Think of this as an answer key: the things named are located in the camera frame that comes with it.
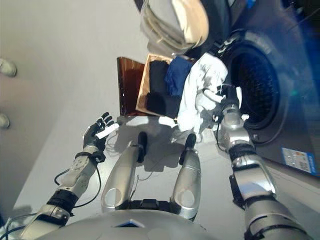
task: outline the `washing machine drum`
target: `washing machine drum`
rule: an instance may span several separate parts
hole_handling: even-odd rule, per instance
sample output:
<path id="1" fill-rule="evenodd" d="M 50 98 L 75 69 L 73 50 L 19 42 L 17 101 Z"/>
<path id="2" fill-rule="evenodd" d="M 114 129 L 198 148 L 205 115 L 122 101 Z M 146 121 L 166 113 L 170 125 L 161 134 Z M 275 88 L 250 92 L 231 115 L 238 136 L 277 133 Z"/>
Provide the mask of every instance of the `washing machine drum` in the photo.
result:
<path id="1" fill-rule="evenodd" d="M 279 104 L 279 84 L 271 63 L 258 50 L 238 49 L 231 63 L 232 84 L 241 87 L 241 112 L 247 127 L 262 129 L 274 118 Z"/>
<path id="2" fill-rule="evenodd" d="M 245 127 L 256 144 L 272 140 L 284 119 L 279 113 L 280 83 L 269 56 L 247 40 L 231 44 L 221 55 L 228 68 L 225 82 L 241 87 L 240 111 L 249 115 Z"/>

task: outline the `washing machine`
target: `washing machine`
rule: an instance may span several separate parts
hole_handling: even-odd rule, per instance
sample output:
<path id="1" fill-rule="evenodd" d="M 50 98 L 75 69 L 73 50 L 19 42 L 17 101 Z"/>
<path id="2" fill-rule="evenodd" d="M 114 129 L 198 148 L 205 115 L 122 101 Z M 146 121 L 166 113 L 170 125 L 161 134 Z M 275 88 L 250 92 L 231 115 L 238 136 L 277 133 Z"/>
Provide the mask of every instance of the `washing machine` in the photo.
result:
<path id="1" fill-rule="evenodd" d="M 242 89 L 257 153 L 320 177 L 319 28 L 310 22 L 318 10 L 306 17 L 293 2 L 235 0 L 228 37 L 210 51 Z"/>

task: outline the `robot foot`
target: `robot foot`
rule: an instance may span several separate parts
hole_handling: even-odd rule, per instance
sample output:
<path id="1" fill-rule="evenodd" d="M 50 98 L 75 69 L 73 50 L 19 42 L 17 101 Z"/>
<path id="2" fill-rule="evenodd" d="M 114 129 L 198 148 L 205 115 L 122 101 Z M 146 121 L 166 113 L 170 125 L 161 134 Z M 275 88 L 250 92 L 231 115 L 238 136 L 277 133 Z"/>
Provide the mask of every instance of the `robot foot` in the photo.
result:
<path id="1" fill-rule="evenodd" d="M 184 150 L 180 155 L 179 164 L 184 164 L 187 149 L 193 149 L 196 145 L 197 136 L 194 133 L 188 135 L 185 141 Z"/>
<path id="2" fill-rule="evenodd" d="M 142 146 L 139 148 L 139 157 L 137 162 L 142 163 L 145 159 L 145 155 L 147 154 L 147 144 L 148 144 L 148 136 L 142 131 L 138 135 L 138 145 Z"/>

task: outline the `robot forearm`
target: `robot forearm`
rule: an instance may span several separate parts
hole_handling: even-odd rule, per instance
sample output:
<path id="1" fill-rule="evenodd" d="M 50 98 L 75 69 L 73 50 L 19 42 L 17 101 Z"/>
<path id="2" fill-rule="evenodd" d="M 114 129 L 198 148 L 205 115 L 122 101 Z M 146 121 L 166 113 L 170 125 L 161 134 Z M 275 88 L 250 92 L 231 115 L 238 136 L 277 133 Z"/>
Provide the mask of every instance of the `robot forearm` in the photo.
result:
<path id="1" fill-rule="evenodd" d="M 79 152 L 49 201 L 43 205 L 20 235 L 21 239 L 36 239 L 62 226 L 72 215 L 76 202 L 87 190 L 97 164 L 105 160 L 103 153 L 107 135 L 98 137 L 114 124 L 109 113 L 104 113 L 83 136 L 83 150 Z"/>
<path id="2" fill-rule="evenodd" d="M 276 185 L 255 152 L 239 108 L 223 110 L 220 142 L 232 161 L 229 177 L 234 203 L 245 210 L 246 240 L 310 239 L 289 210 L 276 197 Z"/>
<path id="3" fill-rule="evenodd" d="M 23 230 L 22 239 L 35 239 L 66 225 L 100 161 L 96 153 L 101 152 L 97 147 L 88 145 L 77 154 L 61 185 Z"/>

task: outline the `dark blue cloth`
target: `dark blue cloth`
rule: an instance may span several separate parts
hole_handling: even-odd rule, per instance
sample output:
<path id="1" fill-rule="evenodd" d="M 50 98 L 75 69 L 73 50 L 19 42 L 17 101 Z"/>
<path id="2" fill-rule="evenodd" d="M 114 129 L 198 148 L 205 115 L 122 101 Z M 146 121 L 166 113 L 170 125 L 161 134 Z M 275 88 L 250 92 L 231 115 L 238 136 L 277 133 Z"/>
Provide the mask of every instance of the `dark blue cloth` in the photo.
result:
<path id="1" fill-rule="evenodd" d="M 170 96 L 182 96 L 191 67 L 192 63 L 182 57 L 177 56 L 172 60 L 164 77 Z"/>

